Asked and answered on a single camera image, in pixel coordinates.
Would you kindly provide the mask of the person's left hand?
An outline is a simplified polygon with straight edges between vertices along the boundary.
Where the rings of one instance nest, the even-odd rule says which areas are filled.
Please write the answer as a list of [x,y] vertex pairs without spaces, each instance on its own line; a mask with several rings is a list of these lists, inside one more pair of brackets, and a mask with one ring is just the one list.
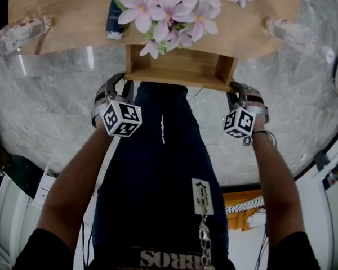
[[99,108],[100,110],[106,109],[108,101],[110,99],[110,88],[107,86],[107,83],[104,83],[98,90],[95,100],[94,100],[94,109]]

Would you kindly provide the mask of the person's right hand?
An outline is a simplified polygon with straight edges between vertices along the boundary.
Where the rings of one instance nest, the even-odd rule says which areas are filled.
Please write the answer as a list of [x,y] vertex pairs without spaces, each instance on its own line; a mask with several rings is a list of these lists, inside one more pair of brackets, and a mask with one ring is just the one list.
[[266,115],[268,108],[264,104],[264,100],[259,91],[249,89],[247,95],[247,110],[255,114]]

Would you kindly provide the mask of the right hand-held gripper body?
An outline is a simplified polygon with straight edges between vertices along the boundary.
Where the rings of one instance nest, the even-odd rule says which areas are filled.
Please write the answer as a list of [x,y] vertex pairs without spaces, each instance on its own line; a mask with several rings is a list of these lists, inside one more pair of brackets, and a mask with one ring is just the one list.
[[251,136],[257,115],[265,115],[266,121],[269,121],[266,107],[249,106],[247,109],[239,107],[231,111],[224,118],[224,132],[234,138]]

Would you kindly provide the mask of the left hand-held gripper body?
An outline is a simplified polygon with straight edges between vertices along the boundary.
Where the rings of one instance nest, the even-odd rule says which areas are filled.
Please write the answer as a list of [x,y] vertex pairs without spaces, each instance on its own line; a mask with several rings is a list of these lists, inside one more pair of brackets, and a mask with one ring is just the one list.
[[109,136],[130,137],[143,122],[141,107],[123,102],[123,97],[119,95],[108,101],[106,109],[93,108],[91,123],[95,128],[97,116]]

